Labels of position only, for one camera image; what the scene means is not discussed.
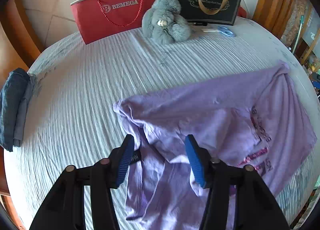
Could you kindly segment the wooden headboard post left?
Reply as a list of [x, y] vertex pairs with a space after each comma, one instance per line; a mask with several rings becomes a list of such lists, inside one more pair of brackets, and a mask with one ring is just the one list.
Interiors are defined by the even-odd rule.
[[22, 0], [8, 0], [1, 9], [0, 83], [11, 71], [27, 71], [44, 47], [27, 17]]

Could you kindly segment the grey plush toy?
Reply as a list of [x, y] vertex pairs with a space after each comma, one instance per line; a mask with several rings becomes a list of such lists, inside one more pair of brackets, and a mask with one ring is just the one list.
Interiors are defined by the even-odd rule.
[[188, 40], [191, 27], [180, 12], [178, 0], [155, 0], [142, 18], [143, 35], [161, 45]]

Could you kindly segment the white ribbed bed cover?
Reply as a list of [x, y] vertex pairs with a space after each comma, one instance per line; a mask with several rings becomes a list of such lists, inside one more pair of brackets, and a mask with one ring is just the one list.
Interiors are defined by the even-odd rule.
[[[79, 33], [47, 48], [34, 62], [36, 76], [20, 147], [4, 153], [5, 174], [14, 206], [31, 226], [42, 201], [62, 171], [95, 164], [128, 134], [114, 112], [116, 102], [134, 95], [255, 72], [285, 63], [317, 142], [311, 153], [274, 195], [288, 222], [306, 203], [319, 177], [319, 100], [302, 66], [269, 31], [237, 18], [236, 37], [194, 29], [180, 43], [158, 45], [133, 29], [85, 45]], [[112, 192], [122, 229], [127, 221], [127, 183]]]

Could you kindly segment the purple t-shirt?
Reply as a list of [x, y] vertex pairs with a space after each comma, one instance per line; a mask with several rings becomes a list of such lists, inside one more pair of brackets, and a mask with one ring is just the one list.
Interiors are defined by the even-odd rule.
[[317, 142], [289, 72], [281, 63], [116, 102], [135, 139], [127, 221], [138, 229], [199, 228], [208, 191], [195, 181], [187, 135], [230, 166], [252, 165], [279, 194]]

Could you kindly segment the wooden headboard post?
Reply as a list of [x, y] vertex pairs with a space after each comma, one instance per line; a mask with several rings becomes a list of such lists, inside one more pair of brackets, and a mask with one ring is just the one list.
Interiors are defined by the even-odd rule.
[[0, 83], [11, 71], [27, 71], [44, 47], [27, 17], [22, 0], [8, 0], [1, 9]]
[[295, 0], [258, 0], [252, 20], [280, 39], [293, 12], [294, 2]]

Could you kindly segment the blue handled scissors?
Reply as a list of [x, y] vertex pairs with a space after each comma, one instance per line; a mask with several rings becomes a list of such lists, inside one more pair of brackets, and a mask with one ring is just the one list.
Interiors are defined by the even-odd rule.
[[224, 26], [219, 26], [217, 28], [204, 28], [202, 29], [204, 33], [221, 33], [228, 37], [236, 37], [236, 34], [233, 33], [230, 29]]

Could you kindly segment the wooden headboard post right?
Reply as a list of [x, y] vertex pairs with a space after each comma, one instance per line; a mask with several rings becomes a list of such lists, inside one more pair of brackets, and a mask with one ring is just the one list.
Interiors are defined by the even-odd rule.
[[295, 0], [258, 0], [252, 20], [280, 39], [293, 12], [294, 2]]

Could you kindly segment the red BEMEGA paper bag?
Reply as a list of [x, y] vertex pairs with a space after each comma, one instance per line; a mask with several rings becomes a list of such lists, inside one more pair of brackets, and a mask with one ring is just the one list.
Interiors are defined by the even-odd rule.
[[71, 10], [86, 45], [142, 26], [155, 0], [77, 0]]

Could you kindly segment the folded blue jeans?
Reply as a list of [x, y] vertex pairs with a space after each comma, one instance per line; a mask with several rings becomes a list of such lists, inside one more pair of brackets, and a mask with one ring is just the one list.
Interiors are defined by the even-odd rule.
[[1, 89], [1, 147], [9, 152], [21, 146], [35, 82], [35, 75], [17, 68], [10, 72]]

